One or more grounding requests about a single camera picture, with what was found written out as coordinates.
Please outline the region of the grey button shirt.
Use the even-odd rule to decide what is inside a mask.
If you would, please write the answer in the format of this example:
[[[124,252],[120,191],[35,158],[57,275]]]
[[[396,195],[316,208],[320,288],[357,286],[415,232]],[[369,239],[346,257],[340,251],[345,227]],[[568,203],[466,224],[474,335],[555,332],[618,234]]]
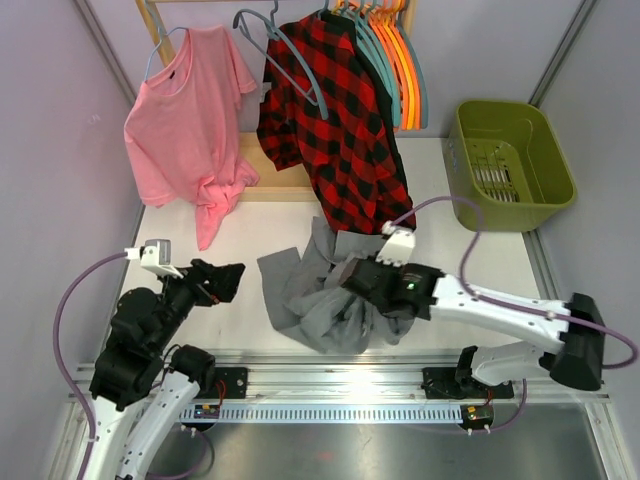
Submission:
[[[257,260],[273,329],[319,353],[357,355],[376,338],[396,345],[414,320],[382,315],[370,302],[339,285],[348,263],[377,254],[380,235],[334,232],[315,217],[303,254],[295,247]]]

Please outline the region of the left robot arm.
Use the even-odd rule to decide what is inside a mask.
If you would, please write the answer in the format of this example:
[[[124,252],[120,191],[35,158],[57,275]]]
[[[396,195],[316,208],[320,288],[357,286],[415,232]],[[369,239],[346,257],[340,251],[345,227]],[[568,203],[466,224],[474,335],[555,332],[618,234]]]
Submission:
[[[242,263],[214,266],[201,259],[184,268],[155,268],[162,289],[126,292],[94,364],[90,395],[82,400],[89,434],[80,479],[144,479],[180,413],[215,388],[215,358],[183,345],[166,353],[196,307],[229,303]]]

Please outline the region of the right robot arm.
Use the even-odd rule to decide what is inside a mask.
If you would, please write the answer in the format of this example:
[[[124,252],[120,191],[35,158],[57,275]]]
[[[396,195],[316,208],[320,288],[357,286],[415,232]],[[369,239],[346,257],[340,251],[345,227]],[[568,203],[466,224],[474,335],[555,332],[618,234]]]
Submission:
[[[440,269],[385,265],[372,258],[350,261],[340,284],[391,318],[454,321],[514,338],[512,344],[462,351],[453,380],[463,395],[543,377],[579,391],[601,387],[604,322],[588,295],[575,293],[567,302],[486,289],[473,295]]]

